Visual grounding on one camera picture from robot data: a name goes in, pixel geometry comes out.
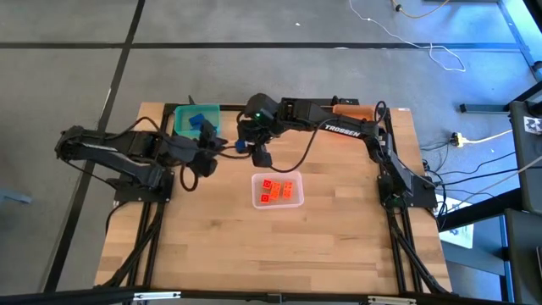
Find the concrete floor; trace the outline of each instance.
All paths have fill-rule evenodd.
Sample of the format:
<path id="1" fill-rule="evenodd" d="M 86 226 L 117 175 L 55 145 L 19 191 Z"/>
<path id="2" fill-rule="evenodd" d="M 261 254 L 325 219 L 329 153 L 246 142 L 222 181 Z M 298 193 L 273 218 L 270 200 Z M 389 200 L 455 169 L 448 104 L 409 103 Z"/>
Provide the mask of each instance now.
<path id="1" fill-rule="evenodd" d="M 494 3 L 453 3 L 426 19 L 411 20 L 395 13 L 387 2 L 352 1 L 360 14 L 413 42 L 514 42 Z M 422 0 L 402 3 L 412 12 L 435 5 Z M 136 1 L 129 0 L 63 0 L 47 5 L 2 0 L 0 42 L 123 42 L 135 7 Z M 346 0 L 151 1 L 143 10 L 135 41 L 395 42 L 378 26 L 359 20 Z M 509 129 L 506 116 L 459 114 L 457 105 L 506 103 L 529 88 L 534 78 L 522 54 L 457 53 L 466 73 L 446 72 L 418 50 L 132 50 L 108 130 L 120 131 L 132 123 L 143 101 L 185 103 L 190 94 L 197 103 L 245 103 L 256 92 L 276 99 L 338 95 L 366 104 L 385 100 L 391 107 L 410 108 L 421 146 L 443 141 L 452 131 L 477 139 Z M 55 159 L 53 148 L 61 130 L 71 125 L 96 126 L 119 54 L 119 50 L 0 50 L 0 139 L 4 144 L 0 186 L 34 199 L 30 206 L 5 202 L 0 207 L 2 295 L 41 289 L 79 177 Z M 435 55 L 446 64 L 456 64 L 445 53 Z M 511 135 L 451 148 L 442 170 L 474 169 L 513 150 Z M 424 157 L 435 168 L 443 153 L 427 152 Z M 507 158 L 480 173 L 514 166 L 514 158 Z M 104 169 L 95 173 L 112 175 Z M 458 188 L 477 191 L 498 179 L 472 180 Z M 491 192 L 507 191 L 517 183 L 509 180 Z M 467 194 L 449 196 L 463 199 Z M 107 186 L 91 182 L 58 289 L 92 286 L 112 197 Z M 461 272 L 461 267 L 453 265 L 449 268 L 456 292 L 499 296 L 498 279 Z M 486 285 L 483 293 L 457 284 L 476 283 L 478 278 L 478 283 Z"/>

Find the gray floor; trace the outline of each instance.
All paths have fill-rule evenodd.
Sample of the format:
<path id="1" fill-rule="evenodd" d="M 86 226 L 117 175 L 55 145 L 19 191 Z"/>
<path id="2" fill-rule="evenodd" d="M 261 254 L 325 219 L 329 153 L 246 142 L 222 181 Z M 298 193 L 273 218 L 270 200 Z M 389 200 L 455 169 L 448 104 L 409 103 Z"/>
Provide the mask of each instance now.
<path id="1" fill-rule="evenodd" d="M 387 2 L 353 2 L 360 14 L 413 42 L 514 42 L 493 3 L 453 3 L 426 19 L 411 20 L 396 14 Z M 402 2 L 412 12 L 436 5 L 422 0 Z M 128 0 L 47 5 L 2 0 L 0 42 L 122 42 L 135 7 L 136 1 Z M 359 20 L 346 0 L 149 1 L 135 40 L 395 42 L 378 26 Z M 466 73 L 446 72 L 418 50 L 133 50 L 108 130 L 120 131 L 129 125 L 140 102 L 184 103 L 191 94 L 197 103 L 245 103 L 257 92 L 276 99 L 338 95 L 366 104 L 385 100 L 391 107 L 410 108 L 422 146 L 443 141 L 452 131 L 477 139 L 509 129 L 506 116 L 461 115 L 456 110 L 460 103 L 505 103 L 529 88 L 534 78 L 522 54 L 457 53 Z M 34 198 L 30 206 L 6 202 L 0 207 L 2 295 L 41 289 L 79 177 L 56 160 L 54 144 L 59 132 L 71 125 L 96 126 L 119 54 L 119 50 L 0 50 L 0 186 Z M 435 56 L 448 65 L 456 64 L 443 52 Z M 451 148 L 443 170 L 474 169 L 513 150 L 511 135 Z M 444 152 L 428 152 L 424 157 L 435 168 Z M 514 166 L 514 158 L 507 158 L 480 173 Z M 104 169 L 96 173 L 111 175 Z M 469 181 L 458 188 L 477 191 L 498 178 Z M 498 194 L 516 186 L 517 180 L 510 180 L 490 192 Z M 59 289 L 92 286 L 112 196 L 99 181 L 91 183 Z M 451 192 L 449 196 L 463 199 L 467 194 Z M 495 298 L 498 280 L 458 268 L 449 266 L 456 292 Z M 465 288 L 459 281 L 474 284 Z M 468 289 L 476 283 L 484 283 L 482 292 Z"/>

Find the wooden tabletop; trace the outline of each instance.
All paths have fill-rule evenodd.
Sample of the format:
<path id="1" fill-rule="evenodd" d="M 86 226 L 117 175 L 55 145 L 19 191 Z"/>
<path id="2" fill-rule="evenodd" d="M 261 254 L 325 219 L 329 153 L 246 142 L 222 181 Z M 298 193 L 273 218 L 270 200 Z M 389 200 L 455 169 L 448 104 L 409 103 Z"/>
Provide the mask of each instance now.
<path id="1" fill-rule="evenodd" d="M 143 103 L 139 117 L 161 122 L 162 103 Z M 408 109 L 391 109 L 401 160 L 423 173 Z M 222 112 L 221 136 L 237 137 L 234 112 Z M 152 130 L 145 122 L 138 130 Z M 268 144 L 274 166 L 287 169 L 304 153 L 311 133 L 287 131 Z M 377 164 L 356 139 L 319 132 L 302 174 L 299 208 L 257 210 L 251 177 L 270 172 L 252 161 L 218 157 L 216 172 L 194 192 L 182 190 L 175 169 L 152 277 L 153 288 L 212 291 L 282 291 L 396 294 L 397 284 Z M 187 172 L 191 183 L 191 172 Z M 96 283 L 108 280 L 134 246 L 142 204 L 131 202 L 111 218 Z M 418 256 L 446 289 L 451 284 L 434 219 L 410 208 Z M 137 282 L 143 277 L 145 255 Z M 407 287 L 412 277 L 403 253 Z"/>

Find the wooden table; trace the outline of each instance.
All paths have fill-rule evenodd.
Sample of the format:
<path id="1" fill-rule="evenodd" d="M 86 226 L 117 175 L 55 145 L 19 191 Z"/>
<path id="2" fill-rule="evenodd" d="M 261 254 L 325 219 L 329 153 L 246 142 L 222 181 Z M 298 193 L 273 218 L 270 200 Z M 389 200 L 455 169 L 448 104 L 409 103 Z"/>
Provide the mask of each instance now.
<path id="1" fill-rule="evenodd" d="M 162 103 L 143 103 L 139 117 L 161 122 Z M 391 109 L 401 160 L 423 173 L 418 140 L 408 109 Z M 222 112 L 222 137 L 237 137 L 234 112 Z M 139 130 L 152 130 L 146 123 Z M 274 166 L 294 165 L 311 133 L 288 131 L 268 145 Z M 252 161 L 218 157 L 216 172 L 186 192 L 177 180 L 167 205 L 152 288 L 212 291 L 398 293 L 384 210 L 379 205 L 378 165 L 361 141 L 319 132 L 299 169 L 305 203 L 300 208 L 256 210 L 251 177 L 269 172 Z M 188 172 L 187 183 L 191 183 Z M 142 204 L 133 202 L 111 218 L 96 283 L 108 280 L 134 246 Z M 410 208 L 419 257 L 451 289 L 434 219 Z M 141 283 L 146 256 L 141 260 Z M 407 287 L 412 276 L 403 264 Z"/>

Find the teal tray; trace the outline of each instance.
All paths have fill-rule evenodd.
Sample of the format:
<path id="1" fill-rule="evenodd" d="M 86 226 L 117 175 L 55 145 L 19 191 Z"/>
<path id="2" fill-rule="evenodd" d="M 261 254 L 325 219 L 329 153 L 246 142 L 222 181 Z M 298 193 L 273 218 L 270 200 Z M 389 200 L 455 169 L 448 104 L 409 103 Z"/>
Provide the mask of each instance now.
<path id="1" fill-rule="evenodd" d="M 186 136 L 189 138 L 199 138 L 200 131 L 192 130 L 192 125 L 188 119 L 203 114 L 206 120 L 208 120 L 215 129 L 217 134 L 220 133 L 220 105 L 208 104 L 208 105 L 186 105 L 179 106 L 175 109 L 174 129 L 180 136 Z"/>

